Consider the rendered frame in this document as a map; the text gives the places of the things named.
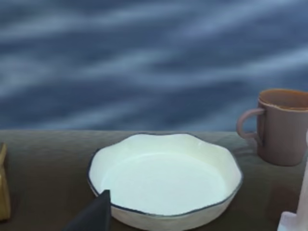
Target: bowl rim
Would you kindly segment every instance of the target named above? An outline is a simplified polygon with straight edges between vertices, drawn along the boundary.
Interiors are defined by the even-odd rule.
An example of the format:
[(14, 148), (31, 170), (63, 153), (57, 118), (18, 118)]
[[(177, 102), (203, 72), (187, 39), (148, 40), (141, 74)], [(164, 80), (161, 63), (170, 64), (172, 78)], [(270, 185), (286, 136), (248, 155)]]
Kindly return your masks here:
[[(132, 137), (132, 136), (136, 136), (136, 135), (152, 135), (152, 136), (167, 136), (167, 135), (189, 135), (189, 136), (193, 136), (195, 137), (196, 139), (200, 140), (200, 141), (203, 141), (203, 142), (206, 142), (202, 139), (200, 139), (199, 137), (195, 136), (195, 135), (192, 135), (190, 133), (185, 133), (185, 132), (179, 132), (179, 133), (170, 133), (170, 134), (153, 134), (153, 133), (147, 133), (147, 132), (139, 132), (139, 133), (136, 133), (136, 134), (133, 134), (133, 135), (130, 135), (126, 138), (124, 138), (123, 140), (119, 141), (119, 142), (116, 142), (114, 144), (111, 144), (111, 145), (108, 145), (108, 146), (105, 146), (103, 148), (106, 148), (106, 147), (110, 147), (110, 146), (113, 146), (113, 145), (116, 145), (126, 139), (128, 139), (129, 137)], [(87, 167), (87, 181), (88, 181), (88, 184), (91, 188), (91, 190), (93, 191), (93, 193), (95, 194), (95, 196), (98, 196), (99, 193), (98, 191), (96, 190), (96, 188), (94, 187), (92, 181), (91, 181), (91, 178), (90, 178), (90, 170), (91, 170), (91, 166), (92, 166), (92, 162), (96, 156), (96, 154), (103, 148), (98, 148), (96, 149), (96, 151), (94, 153), (92, 153), (91, 157), (90, 157), (90, 161), (88, 163), (88, 167)], [(116, 205), (116, 204), (113, 204), (112, 202), (110, 202), (110, 205), (115, 207), (115, 208), (118, 208), (118, 209), (121, 209), (121, 210), (125, 210), (125, 211), (128, 211), (128, 212), (133, 212), (133, 213), (137, 213), (137, 214), (140, 214), (140, 215), (146, 215), (146, 216), (151, 216), (151, 217), (161, 217), (161, 218), (175, 218), (175, 217), (181, 217), (181, 216), (185, 216), (185, 215), (189, 215), (189, 214), (192, 214), (192, 213), (195, 213), (195, 212), (199, 212), (201, 210), (204, 210), (204, 209), (208, 209), (208, 208), (211, 208), (211, 207), (215, 207), (215, 206), (218, 206), (218, 205), (221, 205), (223, 203), (225, 203), (226, 201), (228, 201), (230, 198), (232, 198), (237, 192), (238, 190), (240, 189), (241, 185), (243, 184), (243, 180), (244, 180), (244, 175), (243, 175), (243, 172), (234, 156), (234, 154), (229, 151), (229, 153), (231, 154), (234, 162), (235, 162), (235, 165), (236, 167), (238, 168), (239, 172), (240, 172), (240, 182), (238, 183), (238, 185), (236, 186), (236, 188), (233, 190), (233, 192), (227, 196), (224, 200), (222, 201), (219, 201), (217, 203), (214, 203), (214, 204), (211, 204), (211, 205), (206, 205), (206, 206), (203, 206), (201, 208), (197, 208), (197, 209), (193, 209), (191, 211), (188, 211), (188, 212), (185, 212), (185, 213), (180, 213), (180, 214), (174, 214), (174, 215), (160, 215), (160, 214), (153, 214), (153, 213), (146, 213), (146, 212), (142, 212), (140, 210), (137, 210), (137, 209), (131, 209), (131, 208), (127, 208), (127, 207), (123, 207), (123, 206), (119, 206), (119, 205)]]

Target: bowl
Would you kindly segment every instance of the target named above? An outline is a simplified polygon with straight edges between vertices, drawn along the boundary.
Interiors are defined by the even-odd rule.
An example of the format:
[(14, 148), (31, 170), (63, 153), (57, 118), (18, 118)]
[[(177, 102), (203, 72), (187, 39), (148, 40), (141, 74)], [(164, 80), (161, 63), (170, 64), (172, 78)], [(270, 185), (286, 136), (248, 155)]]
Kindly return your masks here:
[(112, 216), (149, 231), (205, 225), (228, 207), (243, 181), (231, 152), (189, 134), (136, 134), (94, 153), (88, 182), (111, 192)]

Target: dark blue rim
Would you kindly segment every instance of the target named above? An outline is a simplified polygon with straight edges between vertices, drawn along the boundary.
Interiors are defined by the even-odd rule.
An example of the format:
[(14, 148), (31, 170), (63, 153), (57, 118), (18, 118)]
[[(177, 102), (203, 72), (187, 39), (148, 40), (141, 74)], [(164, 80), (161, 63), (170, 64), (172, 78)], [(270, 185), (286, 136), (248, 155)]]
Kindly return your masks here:
[[(136, 133), (136, 134), (133, 134), (133, 135), (130, 135), (128, 137), (131, 137), (131, 136), (135, 136), (135, 135), (155, 135), (155, 136), (165, 136), (165, 135), (175, 135), (175, 134), (183, 134), (183, 135), (190, 135), (190, 136), (193, 136), (201, 141), (204, 141), (202, 139), (200, 139), (199, 137), (195, 136), (195, 135), (192, 135), (192, 134), (189, 134), (189, 133), (168, 133), (168, 134), (152, 134), (152, 133)], [(87, 168), (87, 180), (88, 180), (88, 184), (90, 185), (91, 189), (93, 190), (94, 194), (96, 196), (99, 195), (98, 191), (96, 190), (96, 188), (94, 187), (94, 185), (92, 184), (91, 182), (91, 179), (90, 179), (90, 169), (91, 169), (91, 166), (92, 166), (92, 162), (93, 162), (93, 159), (94, 157), (96, 156), (96, 154), (98, 153), (99, 150), (101, 150), (102, 148), (99, 148), (97, 149), (92, 155), (91, 155), (91, 158), (90, 158), (90, 162), (88, 164), (88, 168)], [(223, 204), (224, 202), (228, 201), (231, 197), (233, 197), (233, 195), (235, 195), (237, 193), (237, 191), (240, 189), (241, 185), (243, 184), (243, 180), (244, 180), (244, 177), (243, 177), (243, 173), (240, 169), (240, 166), (235, 158), (235, 156), (233, 155), (232, 152), (230, 152), (234, 161), (235, 161), (235, 164), (237, 166), (237, 168), (239, 169), (240, 171), (240, 174), (241, 174), (241, 180), (240, 180), (240, 183), (238, 184), (238, 186), (235, 188), (235, 190), (226, 198), (224, 199), (223, 201), (220, 201), (220, 202), (217, 202), (215, 204), (212, 204), (212, 205), (207, 205), (205, 207), (201, 207), (201, 208), (198, 208), (198, 209), (194, 209), (194, 210), (191, 210), (189, 212), (186, 212), (186, 213), (181, 213), (181, 214), (176, 214), (176, 215), (158, 215), (158, 214), (152, 214), (152, 213), (145, 213), (145, 212), (142, 212), (142, 211), (139, 211), (139, 210), (136, 210), (136, 209), (131, 209), (131, 208), (126, 208), (126, 207), (122, 207), (122, 206), (119, 206), (119, 205), (115, 205), (113, 203), (111, 203), (111, 206), (115, 207), (115, 208), (119, 208), (119, 209), (122, 209), (122, 210), (126, 210), (126, 211), (129, 211), (129, 212), (134, 212), (134, 213), (138, 213), (138, 214), (142, 214), (142, 215), (147, 215), (147, 216), (153, 216), (153, 217), (164, 217), (164, 218), (172, 218), (172, 217), (181, 217), (181, 216), (184, 216), (184, 215), (188, 215), (188, 214), (191, 214), (191, 213), (195, 213), (195, 212), (198, 212), (198, 211), (201, 211), (201, 210), (204, 210), (204, 209), (207, 209), (207, 208), (211, 208), (211, 207), (214, 207), (214, 206), (217, 206), (217, 205), (220, 205), (220, 204)]]

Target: yellow object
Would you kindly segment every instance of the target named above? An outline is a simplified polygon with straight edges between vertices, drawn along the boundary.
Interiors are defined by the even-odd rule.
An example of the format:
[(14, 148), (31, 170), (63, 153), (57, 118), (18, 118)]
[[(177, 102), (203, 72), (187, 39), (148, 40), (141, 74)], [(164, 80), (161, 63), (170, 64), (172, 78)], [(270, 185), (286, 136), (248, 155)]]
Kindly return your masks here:
[(3, 166), (6, 152), (6, 144), (2, 143), (0, 145), (0, 220), (7, 220), (11, 216), (10, 194)]

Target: brown mug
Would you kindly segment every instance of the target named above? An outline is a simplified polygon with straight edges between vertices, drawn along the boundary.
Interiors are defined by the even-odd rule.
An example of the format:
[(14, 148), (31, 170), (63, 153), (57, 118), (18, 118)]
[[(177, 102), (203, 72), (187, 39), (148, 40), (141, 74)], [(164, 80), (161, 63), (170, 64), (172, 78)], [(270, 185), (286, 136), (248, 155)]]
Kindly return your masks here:
[[(257, 116), (257, 132), (245, 133), (244, 121)], [(305, 151), (308, 129), (308, 92), (270, 89), (259, 94), (258, 108), (246, 111), (236, 124), (244, 139), (257, 141), (257, 154), (279, 166), (299, 164)]]

